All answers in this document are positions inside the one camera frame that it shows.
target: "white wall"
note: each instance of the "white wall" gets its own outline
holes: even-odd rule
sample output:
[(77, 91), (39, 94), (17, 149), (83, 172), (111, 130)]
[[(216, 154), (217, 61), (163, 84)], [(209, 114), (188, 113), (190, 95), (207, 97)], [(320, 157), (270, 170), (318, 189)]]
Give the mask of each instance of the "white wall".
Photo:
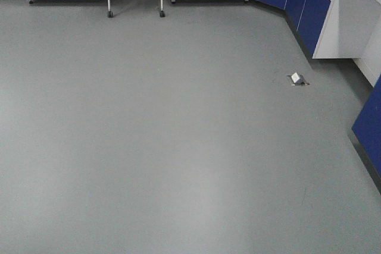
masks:
[(373, 30), (361, 59), (356, 64), (372, 86), (381, 75), (381, 17)]

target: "gray floor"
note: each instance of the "gray floor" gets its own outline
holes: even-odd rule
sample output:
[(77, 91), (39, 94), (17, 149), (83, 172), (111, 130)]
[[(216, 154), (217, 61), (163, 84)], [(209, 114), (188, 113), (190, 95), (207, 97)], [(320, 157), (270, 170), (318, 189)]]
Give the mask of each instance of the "gray floor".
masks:
[(370, 86), (281, 12), (0, 3), (2, 254), (381, 253), (350, 141)]

